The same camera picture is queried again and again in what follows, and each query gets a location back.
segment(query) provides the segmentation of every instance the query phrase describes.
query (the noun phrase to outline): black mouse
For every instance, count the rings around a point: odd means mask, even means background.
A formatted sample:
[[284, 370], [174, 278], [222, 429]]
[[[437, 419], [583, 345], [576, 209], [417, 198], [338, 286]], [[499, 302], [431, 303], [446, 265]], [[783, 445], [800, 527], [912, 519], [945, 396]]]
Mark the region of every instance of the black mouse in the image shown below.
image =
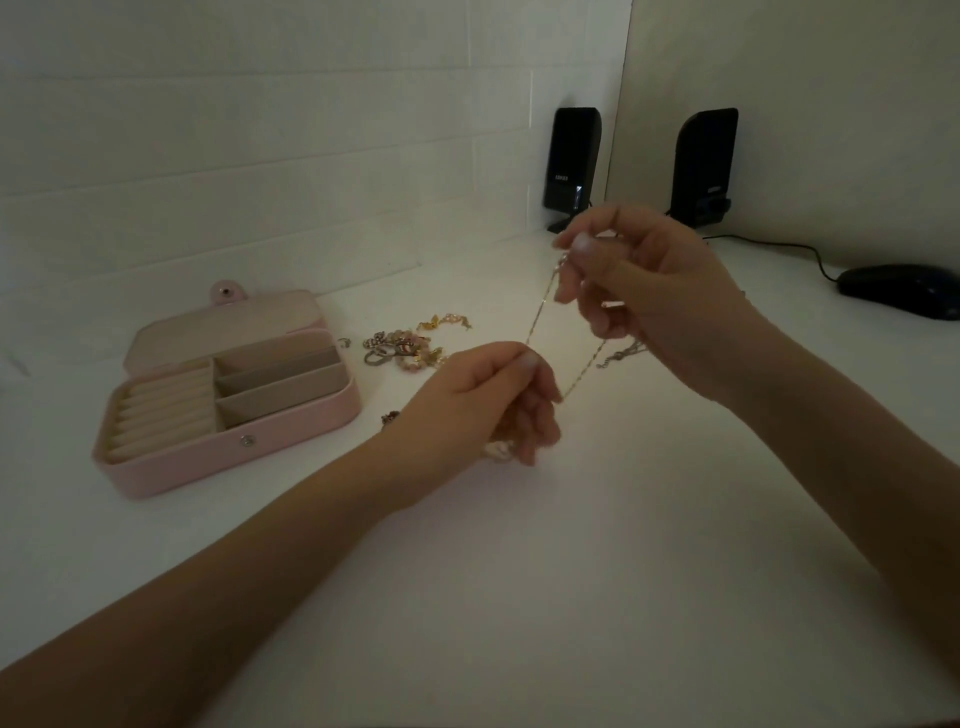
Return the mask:
[[960, 277], [929, 265], [854, 268], [837, 279], [844, 296], [884, 303], [945, 321], [960, 320]]

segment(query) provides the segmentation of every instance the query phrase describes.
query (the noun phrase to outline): black speaker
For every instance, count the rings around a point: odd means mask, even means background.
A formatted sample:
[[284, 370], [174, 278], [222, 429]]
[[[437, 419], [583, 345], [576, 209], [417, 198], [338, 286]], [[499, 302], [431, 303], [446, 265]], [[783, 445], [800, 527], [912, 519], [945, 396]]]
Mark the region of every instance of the black speaker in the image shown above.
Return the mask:
[[721, 222], [730, 211], [727, 192], [739, 118], [737, 109], [701, 111], [680, 129], [670, 217], [700, 228]]
[[[557, 109], [546, 165], [544, 207], [565, 212], [570, 218], [589, 207], [602, 133], [603, 122], [597, 109]], [[562, 232], [570, 218], [548, 230]]]

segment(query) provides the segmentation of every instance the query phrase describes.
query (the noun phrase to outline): cable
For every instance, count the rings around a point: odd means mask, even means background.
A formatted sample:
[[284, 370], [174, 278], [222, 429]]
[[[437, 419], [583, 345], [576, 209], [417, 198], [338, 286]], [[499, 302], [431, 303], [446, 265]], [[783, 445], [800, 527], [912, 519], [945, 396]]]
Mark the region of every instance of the cable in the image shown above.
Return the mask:
[[754, 245], [769, 245], [772, 248], [799, 248], [800, 250], [810, 251], [817, 256], [817, 265], [820, 266], [820, 272], [824, 275], [824, 278], [834, 283], [837, 282], [837, 279], [827, 273], [827, 269], [824, 268], [824, 260], [820, 257], [820, 251], [818, 251], [812, 245], [804, 245], [803, 243], [772, 243], [769, 240], [754, 240], [752, 237], [734, 235], [732, 233], [724, 235], [710, 235], [705, 237], [704, 240], [715, 240], [718, 237], [732, 237], [735, 240], [743, 240], [745, 243], [753, 243]]

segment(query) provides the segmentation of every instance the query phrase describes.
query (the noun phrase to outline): white desk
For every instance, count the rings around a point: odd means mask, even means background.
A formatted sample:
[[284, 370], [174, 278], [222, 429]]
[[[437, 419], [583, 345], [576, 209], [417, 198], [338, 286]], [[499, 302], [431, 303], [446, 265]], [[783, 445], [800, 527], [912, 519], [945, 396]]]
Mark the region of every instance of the white desk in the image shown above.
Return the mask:
[[[422, 382], [359, 339], [433, 313], [457, 350], [522, 339], [546, 234], [325, 296], [366, 408], [347, 428], [142, 502], [88, 451], [119, 361], [0, 397], [0, 666], [167, 570], [374, 433]], [[812, 261], [716, 244], [751, 300], [960, 460], [960, 326], [843, 299]], [[534, 345], [561, 385], [573, 308]], [[753, 434], [648, 354], [591, 371], [535, 470], [481, 465], [382, 524], [264, 646], [208, 726], [879, 726], [960, 689]]]

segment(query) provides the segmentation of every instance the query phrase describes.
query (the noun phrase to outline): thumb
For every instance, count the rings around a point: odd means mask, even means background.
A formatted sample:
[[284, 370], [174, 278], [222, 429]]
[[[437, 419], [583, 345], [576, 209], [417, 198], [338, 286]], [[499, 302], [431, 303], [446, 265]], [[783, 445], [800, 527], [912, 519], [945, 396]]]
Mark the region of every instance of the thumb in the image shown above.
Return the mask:
[[530, 386], [539, 365], [540, 357], [528, 350], [474, 390], [475, 397], [482, 402], [485, 410], [490, 410], [495, 422]]
[[596, 283], [617, 296], [634, 313], [646, 307], [652, 289], [658, 285], [658, 276], [624, 259], [603, 241], [581, 232], [570, 246], [570, 260], [584, 272], [590, 282]]

